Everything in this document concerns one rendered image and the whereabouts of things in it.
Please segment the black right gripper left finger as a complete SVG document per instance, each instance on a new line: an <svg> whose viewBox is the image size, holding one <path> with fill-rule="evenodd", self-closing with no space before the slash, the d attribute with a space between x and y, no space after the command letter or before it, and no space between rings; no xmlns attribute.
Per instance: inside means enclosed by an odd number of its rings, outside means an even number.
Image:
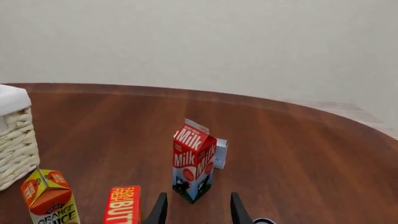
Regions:
<svg viewBox="0 0 398 224"><path fill-rule="evenodd" d="M146 218L146 224L165 224L167 218L167 194L161 192Z"/></svg>

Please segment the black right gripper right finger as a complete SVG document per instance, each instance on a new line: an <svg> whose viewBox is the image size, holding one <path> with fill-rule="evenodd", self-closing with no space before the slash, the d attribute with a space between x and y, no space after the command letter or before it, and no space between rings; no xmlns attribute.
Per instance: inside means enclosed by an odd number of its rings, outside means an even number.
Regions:
<svg viewBox="0 0 398 224"><path fill-rule="evenodd" d="M252 219L245 209L237 192L231 193L230 210L232 224L252 224Z"/></svg>

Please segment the orange juice carton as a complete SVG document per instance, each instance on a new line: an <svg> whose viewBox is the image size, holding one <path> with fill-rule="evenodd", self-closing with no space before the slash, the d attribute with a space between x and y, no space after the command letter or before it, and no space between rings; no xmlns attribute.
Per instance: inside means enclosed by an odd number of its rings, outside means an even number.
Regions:
<svg viewBox="0 0 398 224"><path fill-rule="evenodd" d="M60 171L36 167L21 193L33 224L80 224L73 192Z"/></svg>

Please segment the white woven basket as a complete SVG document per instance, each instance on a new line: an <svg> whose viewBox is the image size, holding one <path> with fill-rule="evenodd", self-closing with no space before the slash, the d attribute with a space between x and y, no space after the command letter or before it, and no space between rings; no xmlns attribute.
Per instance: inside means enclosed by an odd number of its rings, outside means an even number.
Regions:
<svg viewBox="0 0 398 224"><path fill-rule="evenodd" d="M40 164L31 105L25 89L0 84L0 191Z"/></svg>

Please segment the red butter box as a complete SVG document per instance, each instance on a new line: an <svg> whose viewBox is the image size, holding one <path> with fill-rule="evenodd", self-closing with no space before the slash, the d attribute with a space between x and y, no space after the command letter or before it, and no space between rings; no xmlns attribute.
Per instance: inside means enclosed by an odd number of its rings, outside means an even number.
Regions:
<svg viewBox="0 0 398 224"><path fill-rule="evenodd" d="M109 191L103 224L142 224L141 187L113 187Z"/></svg>

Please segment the red and white milk carton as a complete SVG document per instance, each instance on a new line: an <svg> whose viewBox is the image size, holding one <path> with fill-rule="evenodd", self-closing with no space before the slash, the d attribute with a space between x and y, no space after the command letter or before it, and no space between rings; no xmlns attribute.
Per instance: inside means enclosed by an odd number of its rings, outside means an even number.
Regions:
<svg viewBox="0 0 398 224"><path fill-rule="evenodd" d="M185 119L173 138L173 190L195 203L210 190L217 140L208 128Z"/></svg>

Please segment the small pale blue box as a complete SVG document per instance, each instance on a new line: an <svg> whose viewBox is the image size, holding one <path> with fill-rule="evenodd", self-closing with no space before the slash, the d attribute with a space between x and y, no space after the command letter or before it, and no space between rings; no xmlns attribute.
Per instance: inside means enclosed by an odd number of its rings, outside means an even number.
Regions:
<svg viewBox="0 0 398 224"><path fill-rule="evenodd" d="M227 151L228 140L216 138L215 168L224 169Z"/></svg>

